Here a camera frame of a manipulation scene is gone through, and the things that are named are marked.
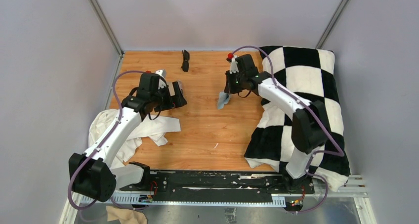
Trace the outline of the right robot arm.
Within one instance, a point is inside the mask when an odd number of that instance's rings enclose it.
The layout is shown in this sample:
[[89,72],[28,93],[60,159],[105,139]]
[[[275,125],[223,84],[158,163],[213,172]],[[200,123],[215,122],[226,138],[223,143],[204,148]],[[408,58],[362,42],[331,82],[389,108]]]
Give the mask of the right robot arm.
[[314,153],[331,138],[325,104],[304,99],[281,85],[273,72],[260,72],[250,54],[229,53],[226,60],[226,93],[248,90],[280,108],[292,121],[292,157],[286,165],[289,174],[282,179],[283,189],[295,193],[302,186],[301,177],[308,174]]

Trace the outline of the blue cleaning cloth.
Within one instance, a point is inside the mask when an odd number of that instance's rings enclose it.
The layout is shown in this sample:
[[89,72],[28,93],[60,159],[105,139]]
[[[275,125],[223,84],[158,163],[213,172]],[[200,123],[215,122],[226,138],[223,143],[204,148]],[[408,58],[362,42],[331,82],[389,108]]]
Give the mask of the blue cleaning cloth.
[[219,97],[218,97],[218,101],[217,101],[217,108],[218,110],[221,110],[224,108],[224,106],[226,104],[228,104],[228,102],[230,101],[231,95],[226,93],[226,92],[220,92],[219,93]]

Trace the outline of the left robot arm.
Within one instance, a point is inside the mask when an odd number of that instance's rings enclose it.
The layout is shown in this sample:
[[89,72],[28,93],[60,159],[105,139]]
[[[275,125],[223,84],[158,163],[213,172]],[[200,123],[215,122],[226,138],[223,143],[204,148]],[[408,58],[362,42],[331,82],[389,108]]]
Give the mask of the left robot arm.
[[129,185],[140,191],[151,186],[150,167],[138,162],[112,168],[112,162],[128,136],[151,112],[187,104],[181,81],[167,82],[165,70],[142,72],[139,85],[117,100],[119,111],[104,134],[84,153],[69,158],[68,196],[78,193],[105,202],[116,190]]

